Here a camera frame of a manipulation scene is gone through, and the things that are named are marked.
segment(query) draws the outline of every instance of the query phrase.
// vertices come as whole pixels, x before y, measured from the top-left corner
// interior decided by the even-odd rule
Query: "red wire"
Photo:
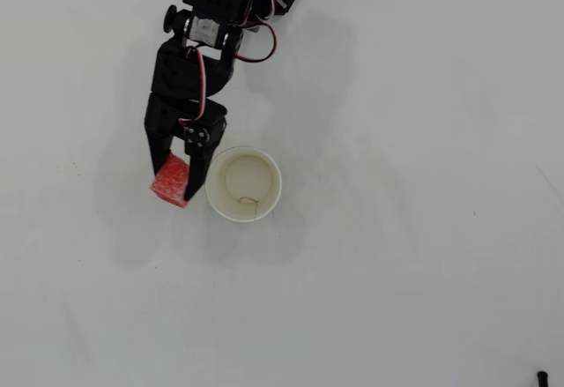
[[[200,52],[200,50],[198,48],[194,48],[193,46],[188,47],[188,49],[186,50],[186,58],[188,58],[190,52],[192,50],[195,50],[197,53],[197,60],[198,60],[198,66],[200,67],[200,88],[201,88],[201,93],[200,93],[200,111],[198,112],[198,115],[196,118],[194,118],[194,120],[198,120],[202,117],[202,115],[204,114],[204,110],[205,110],[205,75],[204,75],[204,58],[202,57],[202,52]]]
[[[268,27],[268,29],[271,31],[272,40],[274,41],[274,44],[272,46],[272,51],[270,52],[270,54],[268,56],[266,56],[265,58],[260,58],[260,59],[247,58],[246,56],[238,55],[237,59],[240,59],[241,61],[243,61],[245,63],[262,63],[262,62],[266,61],[267,59],[272,58],[272,56],[276,52],[276,49],[278,48],[278,39],[276,37],[276,33],[274,32],[274,29],[270,25],[268,25],[266,23],[255,23],[252,26],[247,27],[247,29],[258,27],[258,26]]]

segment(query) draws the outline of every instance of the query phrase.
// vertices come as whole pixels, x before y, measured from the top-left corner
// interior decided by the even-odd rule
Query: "white table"
[[[149,191],[170,4],[0,0],[2,385],[564,385],[564,0],[298,0],[214,97],[246,226]]]

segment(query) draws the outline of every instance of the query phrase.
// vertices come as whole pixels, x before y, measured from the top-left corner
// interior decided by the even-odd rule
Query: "black wire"
[[[278,39],[276,38],[276,33],[274,32],[274,29],[270,25],[263,23],[263,22],[260,22],[260,23],[255,23],[251,26],[245,27],[245,29],[249,30],[251,28],[260,27],[260,26],[267,27],[272,33],[272,40],[273,40],[272,51],[265,58],[261,58],[261,59],[253,59],[253,58],[247,58],[246,56],[237,55],[237,59],[243,61],[244,63],[263,63],[264,61],[272,58],[272,56],[276,52],[276,49],[278,47]]]

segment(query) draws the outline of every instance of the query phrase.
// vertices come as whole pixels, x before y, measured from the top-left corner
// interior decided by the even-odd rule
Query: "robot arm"
[[[227,126],[225,107],[207,97],[223,89],[233,76],[245,31],[264,25],[263,20],[274,14],[286,14],[293,1],[183,0],[192,6],[191,11],[177,11],[173,5],[168,9],[164,30],[174,36],[157,54],[145,131],[157,178],[164,176],[160,171],[171,156],[173,137],[184,141],[190,166],[188,180],[181,183],[183,200],[170,199],[169,188],[160,192],[161,197],[185,206],[205,183]],[[197,46],[188,46],[191,41]],[[220,59],[203,56],[199,50],[192,53],[203,45],[221,50]]]

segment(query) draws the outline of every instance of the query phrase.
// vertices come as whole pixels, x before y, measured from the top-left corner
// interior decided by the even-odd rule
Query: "paper cup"
[[[280,199],[282,175],[268,153],[237,146],[211,162],[205,194],[220,215],[253,222],[268,215]]]

